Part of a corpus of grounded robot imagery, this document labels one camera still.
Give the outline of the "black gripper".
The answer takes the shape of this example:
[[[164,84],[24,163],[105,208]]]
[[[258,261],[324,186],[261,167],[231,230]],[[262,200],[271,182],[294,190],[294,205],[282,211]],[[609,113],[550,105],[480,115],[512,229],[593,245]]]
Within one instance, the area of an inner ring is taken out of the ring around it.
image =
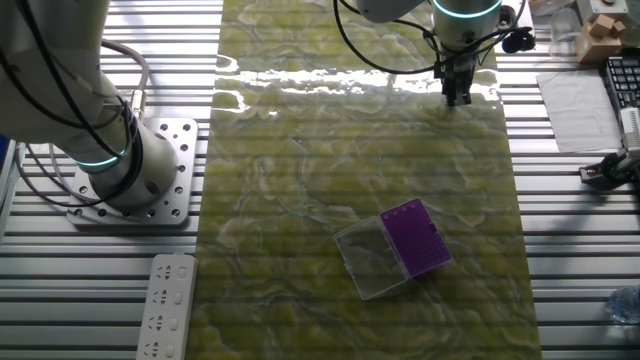
[[[476,55],[456,56],[446,53],[436,61],[435,77],[441,80],[442,92],[448,107],[472,103],[470,87],[475,73],[476,58]]]

